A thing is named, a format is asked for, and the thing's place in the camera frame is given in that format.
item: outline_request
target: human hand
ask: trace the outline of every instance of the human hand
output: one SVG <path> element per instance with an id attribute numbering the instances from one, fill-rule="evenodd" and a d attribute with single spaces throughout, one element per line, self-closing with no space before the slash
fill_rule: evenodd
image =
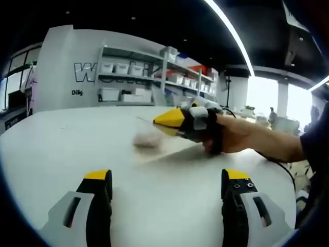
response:
<path id="1" fill-rule="evenodd" d="M 240 152 L 250 147 L 252 130 L 255 124 L 241 118 L 217 115 L 217 122 L 224 126 L 222 130 L 222 151 L 224 153 Z M 203 142 L 206 152 L 210 152 L 213 140 Z"/>

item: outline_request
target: cable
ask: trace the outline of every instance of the cable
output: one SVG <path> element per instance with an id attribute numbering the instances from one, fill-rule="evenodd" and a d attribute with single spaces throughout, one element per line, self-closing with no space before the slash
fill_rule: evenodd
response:
<path id="1" fill-rule="evenodd" d="M 222 108 L 222 110 L 228 111 L 229 113 L 231 113 L 233 115 L 233 117 L 236 118 L 235 114 L 230 109 Z M 285 168 L 282 164 L 280 164 L 279 161 L 276 161 L 272 158 L 268 158 L 268 157 L 264 156 L 263 154 L 261 154 L 260 152 L 258 152 L 256 150 L 255 150 L 255 152 L 258 153 L 259 155 L 261 155 L 262 157 L 266 158 L 268 161 L 273 162 L 273 163 L 277 164 L 278 166 L 282 167 L 289 174 L 289 176 L 290 176 L 290 178 L 293 182 L 293 185 L 294 185 L 294 190 L 296 191 L 295 179 L 294 179 L 293 175 L 291 175 L 290 171 L 287 168 Z"/>

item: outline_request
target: ceiling light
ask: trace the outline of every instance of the ceiling light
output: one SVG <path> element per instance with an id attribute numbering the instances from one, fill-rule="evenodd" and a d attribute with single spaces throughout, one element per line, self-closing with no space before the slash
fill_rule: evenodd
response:
<path id="1" fill-rule="evenodd" d="M 329 76 L 327 76 L 326 78 L 324 78 L 322 81 L 320 81 L 318 84 L 316 84 L 315 86 L 312 86 L 308 91 L 312 92 L 313 90 L 317 89 L 318 87 L 324 85 L 327 81 L 329 81 Z"/>
<path id="2" fill-rule="evenodd" d="M 233 38 L 235 39 L 238 47 L 240 48 L 240 51 L 242 53 L 242 56 L 244 57 L 247 67 L 249 69 L 249 73 L 251 76 L 255 76 L 255 73 L 252 69 L 252 65 L 250 62 L 250 59 L 248 57 L 248 53 L 246 51 L 246 48 L 244 47 L 238 33 L 236 32 L 233 25 L 230 23 L 224 12 L 219 8 L 219 6 L 213 1 L 213 0 L 204 0 L 211 8 L 212 10 L 218 15 L 219 18 L 221 18 L 222 22 L 225 24 L 225 26 L 228 28 L 230 33 L 232 34 Z"/>

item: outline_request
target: round table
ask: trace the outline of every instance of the round table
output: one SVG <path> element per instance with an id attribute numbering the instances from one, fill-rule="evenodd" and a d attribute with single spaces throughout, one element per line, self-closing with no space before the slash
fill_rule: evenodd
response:
<path id="1" fill-rule="evenodd" d="M 20 210 L 36 229 L 83 177 L 113 174 L 112 246 L 221 246 L 221 172 L 244 171 L 295 224 L 289 175 L 253 150 L 208 157 L 201 146 L 167 137 L 159 150 L 138 150 L 136 133 L 168 107 L 100 107 L 39 112 L 0 137 L 2 165 Z"/>

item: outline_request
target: ceiling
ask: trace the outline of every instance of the ceiling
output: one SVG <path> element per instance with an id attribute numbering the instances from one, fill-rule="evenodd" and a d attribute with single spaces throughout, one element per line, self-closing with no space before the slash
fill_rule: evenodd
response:
<path id="1" fill-rule="evenodd" d="M 280 0 L 216 2 L 237 30 L 252 65 L 295 73 L 314 82 L 329 75 L 312 36 L 287 24 Z M 230 32 L 202 0 L 112 1 L 102 5 L 66 3 L 61 6 L 29 3 L 14 9 L 15 16 L 22 18 L 5 27 L 6 41 L 11 46 L 6 50 L 9 54 L 43 41 L 49 27 L 73 24 L 75 29 L 128 33 L 173 46 L 217 70 L 225 69 L 228 64 L 245 65 Z M 245 69 L 228 70 L 232 75 L 248 74 Z M 292 81 L 310 87 L 303 81 Z"/>

